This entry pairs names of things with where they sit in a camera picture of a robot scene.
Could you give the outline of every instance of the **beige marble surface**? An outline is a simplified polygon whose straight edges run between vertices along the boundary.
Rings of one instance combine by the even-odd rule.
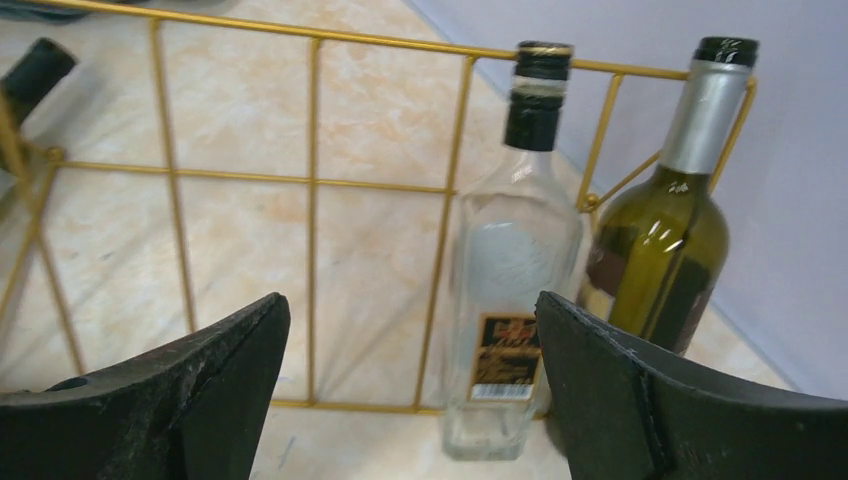
[[[155,2],[232,17],[438,40],[400,0]],[[146,25],[95,16],[50,27],[0,21],[0,70],[38,36],[82,61],[26,125],[75,160],[163,163]],[[308,53],[302,38],[167,24],[169,95],[183,167],[304,175]],[[329,42],[322,52],[320,175],[441,186],[460,59]],[[504,101],[475,78],[459,185],[500,159]],[[559,165],[564,187],[577,174]],[[180,181],[194,299],[201,325],[269,291],[291,302],[293,324],[277,398],[306,394],[306,189],[215,179]],[[318,215],[317,392],[329,401],[408,403],[423,333],[441,201],[432,194],[322,187]],[[0,229],[5,284],[22,220]],[[88,369],[186,333],[166,180],[63,170],[45,232]],[[44,388],[73,375],[34,257],[0,330],[0,386]],[[425,398],[438,404],[440,302]],[[709,311],[689,356],[782,385]],[[517,462],[457,464],[439,450],[438,420],[274,408],[251,478],[565,478],[565,461],[534,424]]]

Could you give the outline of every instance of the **bottle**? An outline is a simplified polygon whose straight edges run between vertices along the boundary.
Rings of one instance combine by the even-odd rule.
[[[631,334],[684,354],[728,251],[709,195],[758,42],[707,37],[692,59],[653,176],[601,217],[577,304]]]
[[[506,158],[460,194],[443,436],[457,460],[517,458],[550,398],[534,305],[542,290],[565,294],[583,234],[551,166],[572,52],[519,44]]]
[[[0,88],[15,125],[20,126],[51,90],[76,66],[76,60],[59,44],[39,38],[0,79]],[[0,155],[0,168],[8,170]]]

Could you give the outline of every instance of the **gold wire rack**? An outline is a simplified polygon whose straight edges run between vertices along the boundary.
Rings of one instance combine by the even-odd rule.
[[[6,290],[3,293],[2,301],[0,301],[0,319],[5,318],[6,310],[12,297],[13,291],[21,278],[22,270],[24,269],[25,259],[30,250],[35,247],[41,255],[45,273],[49,281],[49,287],[53,299],[57,305],[60,327],[67,342],[73,366],[79,375],[87,372],[83,362],[83,355],[80,348],[80,342],[71,319],[68,303],[63,293],[63,287],[59,281],[56,263],[53,259],[52,251],[47,239],[45,238],[41,224],[42,216],[48,203],[50,191],[56,180],[57,171],[60,168],[76,168],[84,170],[101,170],[101,171],[117,171],[126,173],[142,173],[142,174],[159,174],[168,177],[168,190],[170,195],[170,205],[173,213],[174,231],[176,232],[176,244],[178,251],[181,287],[183,301],[185,306],[185,318],[188,324],[188,330],[195,332],[197,330],[197,320],[195,315],[194,300],[191,289],[191,273],[188,265],[188,249],[185,238],[185,224],[182,203],[180,201],[180,187],[178,179],[180,177],[211,177],[230,180],[245,180],[245,181],[263,181],[276,183],[296,183],[304,184],[308,187],[308,247],[307,247],[307,398],[306,400],[272,400],[274,406],[284,407],[310,407],[329,410],[344,410],[344,411],[370,411],[370,412],[385,412],[385,413],[417,413],[417,414],[438,414],[440,410],[426,408],[422,406],[422,389],[424,384],[424,374],[427,367],[428,351],[430,346],[430,338],[432,336],[433,323],[436,311],[436,302],[438,295],[439,279],[441,278],[442,266],[444,263],[445,246],[448,237],[448,226],[451,216],[451,204],[455,191],[455,181],[457,167],[459,165],[459,152],[462,143],[463,128],[465,125],[465,116],[468,106],[468,98],[470,93],[471,79],[473,74],[474,64],[477,60],[495,59],[512,61],[516,57],[516,52],[511,50],[495,50],[489,48],[468,47],[461,45],[451,45],[447,43],[429,42],[409,40],[404,38],[364,35],[349,32],[324,30],[317,28],[306,28],[291,25],[281,25],[269,22],[257,22],[250,20],[240,20],[235,18],[225,18],[209,15],[198,15],[191,13],[181,13],[168,10],[157,10],[140,8],[127,5],[116,5],[110,3],[100,3],[90,0],[33,0],[36,3],[45,5],[76,8],[81,10],[89,10],[100,13],[111,13],[118,15],[129,15],[143,17],[148,22],[148,36],[150,42],[151,62],[155,77],[155,93],[158,107],[159,126],[161,129],[162,148],[164,149],[165,167],[147,167],[135,165],[115,165],[106,163],[91,163],[74,161],[66,159],[65,152],[60,147],[51,147],[41,149],[24,139],[17,126],[12,121],[12,116],[9,111],[7,100],[3,97],[3,92],[0,91],[0,145],[2,146],[2,154],[7,159],[7,164],[12,170],[12,173],[18,177],[19,181],[16,184],[16,190],[19,200],[24,204],[30,214],[30,223],[27,227],[23,244],[18,252],[18,255],[10,272]],[[240,172],[224,172],[203,169],[185,169],[177,166],[173,126],[171,123],[171,114],[169,110],[169,102],[167,98],[167,76],[163,62],[163,46],[160,35],[162,24],[165,22],[179,22],[196,25],[207,25],[221,28],[231,28],[239,30],[249,30],[257,32],[267,32],[279,35],[290,35],[297,37],[307,37],[310,40],[309,54],[309,108],[307,121],[308,134],[308,157],[309,169],[305,177],[299,176],[282,176],[282,175],[265,175],[257,173],[240,173]],[[319,101],[319,80],[320,80],[320,55],[321,46],[328,41],[333,42],[350,42],[368,45],[377,45],[389,48],[400,48],[409,50],[419,50],[447,55],[460,55],[464,58],[462,71],[460,75],[459,97],[457,99],[456,111],[453,125],[453,136],[451,139],[450,158],[448,163],[448,173],[445,185],[443,188],[412,186],[393,183],[375,183],[375,182],[357,182],[346,180],[333,180],[318,177],[318,101]],[[597,195],[589,191],[589,186],[592,181],[592,176],[595,171],[598,156],[601,152],[601,147],[606,135],[607,126],[609,125],[610,116],[616,102],[621,83],[626,76],[648,77],[657,79],[669,80],[686,80],[688,73],[685,71],[665,70],[658,68],[650,68],[634,65],[623,65],[616,63],[597,62],[592,60],[575,59],[573,68],[579,70],[590,70],[595,72],[604,72],[611,74],[612,77],[606,92],[606,98],[601,110],[601,116],[598,121],[597,129],[595,130],[594,140],[592,142],[589,159],[586,170],[583,174],[583,179],[577,195],[577,207],[583,213],[590,215],[590,220],[594,225],[597,221],[598,207],[610,199],[627,183],[644,172],[659,157],[659,152],[645,160],[633,172],[624,177],[612,189],[603,195]],[[711,187],[714,188],[719,176],[721,175],[727,158],[742,129],[742,125],[750,110],[751,103],[757,91],[756,79],[753,77],[748,83],[747,92],[742,105],[737,114],[736,120],[728,135],[724,149],[721,152],[721,158],[716,167],[715,174],[712,178]],[[47,158],[47,172],[42,183],[42,188],[37,192],[34,191],[34,182],[30,173],[24,166],[25,149],[30,151],[40,152]],[[429,288],[429,300],[427,306],[427,314],[424,327],[424,335],[421,340],[421,350],[419,354],[418,373],[415,386],[415,396],[411,405],[373,405],[366,403],[334,403],[321,401],[315,393],[315,296],[316,296],[316,214],[317,214],[317,193],[319,186],[336,186],[336,187],[354,187],[365,189],[380,189],[394,190],[402,192],[423,192],[441,195],[443,197],[441,219],[438,230],[438,245],[436,248],[436,256],[433,263],[432,276]]]

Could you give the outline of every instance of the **wall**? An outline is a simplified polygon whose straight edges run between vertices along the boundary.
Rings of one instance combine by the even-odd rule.
[[[456,43],[513,48],[525,39],[564,41],[582,58],[684,69],[698,40],[736,35],[762,41],[760,91],[716,198],[732,248],[714,294],[721,309],[802,391],[848,398],[848,127],[842,83],[848,32],[839,0],[410,0]],[[481,62],[505,92],[510,65]],[[576,72],[560,147],[585,165],[605,75]],[[600,189],[662,142],[681,84],[626,78],[601,153]]]

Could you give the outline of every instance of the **bottle neck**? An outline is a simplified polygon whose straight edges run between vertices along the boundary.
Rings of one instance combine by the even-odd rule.
[[[38,39],[0,79],[0,88],[11,104],[12,115],[22,124],[41,100],[76,65],[76,60],[47,38]]]
[[[648,182],[669,195],[709,196],[711,177],[709,173],[685,173],[657,165]]]
[[[553,154],[551,152],[536,152],[518,148],[509,148],[508,150],[509,153],[502,165],[511,172],[510,183],[519,182],[530,176],[553,178]]]
[[[510,92],[504,144],[520,150],[553,151],[565,84],[565,80],[516,75]]]
[[[693,60],[659,164],[709,178],[750,75],[745,65]]]

